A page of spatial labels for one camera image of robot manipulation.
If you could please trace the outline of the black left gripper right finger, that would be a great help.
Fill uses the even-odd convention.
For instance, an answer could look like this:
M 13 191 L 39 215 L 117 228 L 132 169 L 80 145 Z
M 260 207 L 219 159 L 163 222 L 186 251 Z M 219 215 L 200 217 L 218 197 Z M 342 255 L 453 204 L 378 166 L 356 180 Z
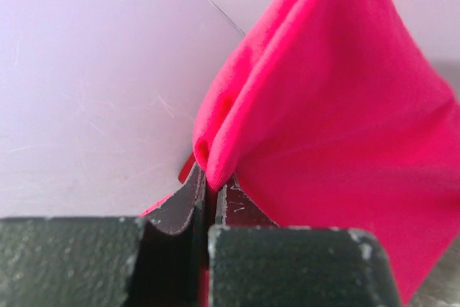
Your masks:
M 208 231 L 210 306 L 399 306 L 387 254 L 360 229 L 281 227 L 232 178 Z

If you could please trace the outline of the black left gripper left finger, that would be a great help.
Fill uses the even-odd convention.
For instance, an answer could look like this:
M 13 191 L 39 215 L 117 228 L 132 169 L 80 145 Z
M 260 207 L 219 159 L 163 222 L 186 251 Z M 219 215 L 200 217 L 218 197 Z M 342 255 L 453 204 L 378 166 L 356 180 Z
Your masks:
M 3 306 L 195 306 L 206 179 L 145 216 L 1 220 Z

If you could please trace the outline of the pink t shirt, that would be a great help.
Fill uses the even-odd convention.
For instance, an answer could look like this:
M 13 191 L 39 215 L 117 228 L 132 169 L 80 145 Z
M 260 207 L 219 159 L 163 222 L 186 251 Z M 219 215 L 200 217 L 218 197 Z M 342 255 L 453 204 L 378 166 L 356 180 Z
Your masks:
M 213 80 L 190 161 L 279 225 L 373 233 L 403 303 L 459 233 L 459 104 L 392 0 L 274 0 Z

